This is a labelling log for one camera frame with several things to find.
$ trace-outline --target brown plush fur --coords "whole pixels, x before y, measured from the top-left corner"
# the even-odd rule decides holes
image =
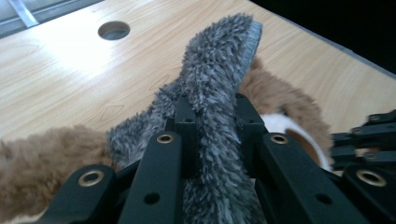
[[[305,129],[330,159],[332,138],[314,100],[289,83],[269,73],[255,59],[242,81],[239,92],[246,95],[259,114],[284,113]]]
[[[0,144],[0,222],[36,215],[76,170],[89,164],[117,169],[106,153],[106,134],[83,126],[51,129]]]

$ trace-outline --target white plush patch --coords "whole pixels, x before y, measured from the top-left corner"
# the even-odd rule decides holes
[[[286,130],[292,130],[298,133],[301,137],[305,138],[305,140],[313,147],[315,152],[318,155],[320,167],[330,171],[331,166],[326,159],[322,149],[318,145],[317,142],[307,133],[300,125],[294,122],[289,117],[282,114],[265,114],[262,115],[262,120],[265,123],[265,127],[270,133],[286,133]]]

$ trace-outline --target wood grain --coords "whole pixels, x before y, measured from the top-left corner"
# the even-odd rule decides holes
[[[196,33],[238,12],[264,25],[258,55],[317,99],[332,132],[396,108],[395,79],[249,1],[106,0],[0,39],[0,138],[76,124],[108,130],[178,76]],[[128,23],[131,33],[102,39],[108,21]]]

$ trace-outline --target wooden table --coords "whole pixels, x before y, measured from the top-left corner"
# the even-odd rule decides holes
[[[0,39],[0,138],[76,124],[108,130],[178,76],[196,33],[238,12],[263,24],[258,55],[318,101],[332,132],[396,108],[395,79],[249,1],[106,0]],[[102,39],[108,21],[131,33]]]

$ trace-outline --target metal screw hole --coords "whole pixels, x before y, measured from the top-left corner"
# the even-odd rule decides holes
[[[91,170],[78,179],[78,184],[82,187],[91,187],[98,184],[105,177],[105,173],[100,170]]]
[[[282,135],[272,135],[271,140],[278,144],[287,144],[289,140]]]
[[[170,134],[162,134],[157,137],[157,142],[159,142],[161,144],[168,144],[168,143],[173,142],[174,139],[175,139],[174,136],[172,136]]]
[[[356,175],[361,181],[372,186],[384,187],[387,185],[387,181],[384,179],[384,177],[372,171],[359,170]]]

